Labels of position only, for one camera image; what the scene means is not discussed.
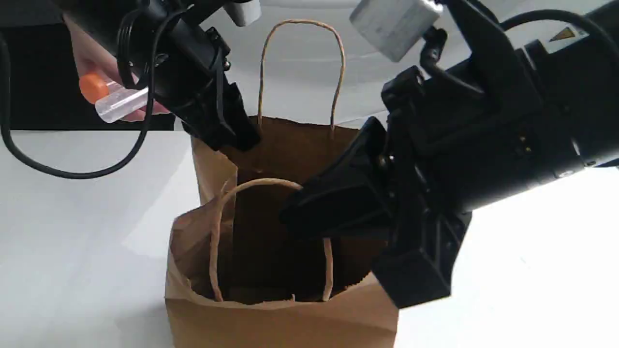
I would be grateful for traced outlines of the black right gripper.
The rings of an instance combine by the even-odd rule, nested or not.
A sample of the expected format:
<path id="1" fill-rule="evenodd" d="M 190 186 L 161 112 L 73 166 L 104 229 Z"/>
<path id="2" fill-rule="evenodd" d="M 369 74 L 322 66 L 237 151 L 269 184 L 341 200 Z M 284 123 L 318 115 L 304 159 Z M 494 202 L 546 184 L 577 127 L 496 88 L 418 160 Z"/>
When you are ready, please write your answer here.
<path id="1" fill-rule="evenodd" d="M 471 49 L 437 66 L 446 35 L 426 32 L 416 67 L 385 84 L 387 166 L 377 190 L 391 218 L 373 273 L 398 308 L 451 295 L 452 273 L 473 210 L 582 170 L 564 112 L 538 72 L 514 49 L 497 18 L 476 0 L 446 7 Z"/>

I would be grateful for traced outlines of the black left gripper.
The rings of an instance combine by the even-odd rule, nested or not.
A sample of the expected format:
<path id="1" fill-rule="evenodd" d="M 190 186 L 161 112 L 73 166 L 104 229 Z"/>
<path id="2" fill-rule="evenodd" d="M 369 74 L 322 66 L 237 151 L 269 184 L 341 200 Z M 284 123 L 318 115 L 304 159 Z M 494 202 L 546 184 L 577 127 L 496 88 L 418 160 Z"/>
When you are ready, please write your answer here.
<path id="1" fill-rule="evenodd" d="M 248 151 L 260 141 L 238 86 L 225 72 L 230 48 L 215 28 L 199 25 L 225 0 L 124 0 L 121 80 L 128 89 L 148 88 L 213 150 Z"/>

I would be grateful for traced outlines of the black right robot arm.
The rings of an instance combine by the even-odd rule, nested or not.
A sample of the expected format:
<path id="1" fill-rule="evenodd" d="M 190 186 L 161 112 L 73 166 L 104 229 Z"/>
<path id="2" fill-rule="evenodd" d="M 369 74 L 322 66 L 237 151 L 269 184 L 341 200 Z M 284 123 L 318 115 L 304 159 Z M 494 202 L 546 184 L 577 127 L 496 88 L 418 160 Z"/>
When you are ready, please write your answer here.
<path id="1" fill-rule="evenodd" d="M 394 47 L 424 38 L 419 64 L 381 90 L 387 127 L 369 117 L 349 147 L 285 203 L 298 238 L 371 235 L 371 271 L 400 309 L 449 297 L 475 209 L 580 172 L 618 165 L 618 2 L 586 15 L 533 10 L 500 22 L 477 0 L 443 0 L 469 59 L 438 66 L 447 41 L 428 24 L 385 26 L 391 6 L 350 17 Z"/>

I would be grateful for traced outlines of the person's hand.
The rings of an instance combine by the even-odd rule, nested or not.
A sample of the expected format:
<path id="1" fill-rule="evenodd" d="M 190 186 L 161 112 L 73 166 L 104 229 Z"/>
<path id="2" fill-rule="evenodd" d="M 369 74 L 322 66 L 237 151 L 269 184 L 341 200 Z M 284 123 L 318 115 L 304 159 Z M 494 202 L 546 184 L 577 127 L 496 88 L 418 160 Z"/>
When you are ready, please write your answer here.
<path id="1" fill-rule="evenodd" d="M 84 79 L 84 75 L 89 76 L 96 73 L 103 80 L 115 81 L 115 83 L 121 84 L 122 80 L 118 72 L 117 58 L 110 54 L 96 40 L 91 38 L 89 33 L 86 33 L 84 29 L 78 26 L 69 14 L 62 13 L 62 20 L 69 31 L 75 66 L 80 79 L 79 88 L 85 99 L 89 101 L 90 96 L 88 96 L 88 92 L 84 94 L 82 88 L 82 79 Z M 169 113 L 169 110 L 162 106 L 159 102 L 155 102 L 152 113 L 154 115 L 165 114 Z M 128 113 L 119 120 L 125 122 L 137 122 L 144 121 L 145 117 L 146 107 L 144 106 L 141 109 Z"/>

